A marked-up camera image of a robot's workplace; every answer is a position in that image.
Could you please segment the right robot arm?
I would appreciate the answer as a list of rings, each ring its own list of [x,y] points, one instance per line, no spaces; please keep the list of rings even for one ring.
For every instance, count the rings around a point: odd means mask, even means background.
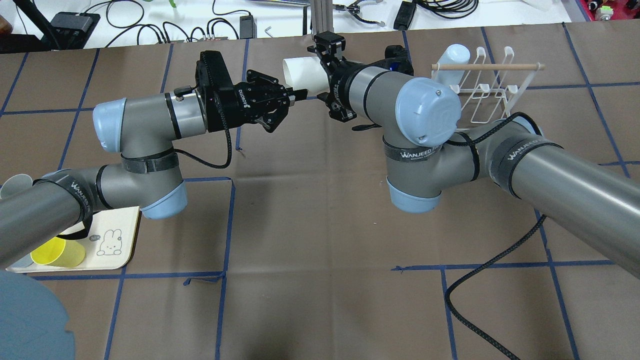
[[[570,153],[542,134],[524,112],[458,130],[459,96],[414,76],[406,57],[364,64],[347,60],[345,38],[325,31],[308,51],[327,74],[318,94],[329,116],[357,116],[382,129],[390,198],[410,214],[429,212],[442,191],[488,177],[514,198],[550,217],[632,275],[640,273],[637,182]]]

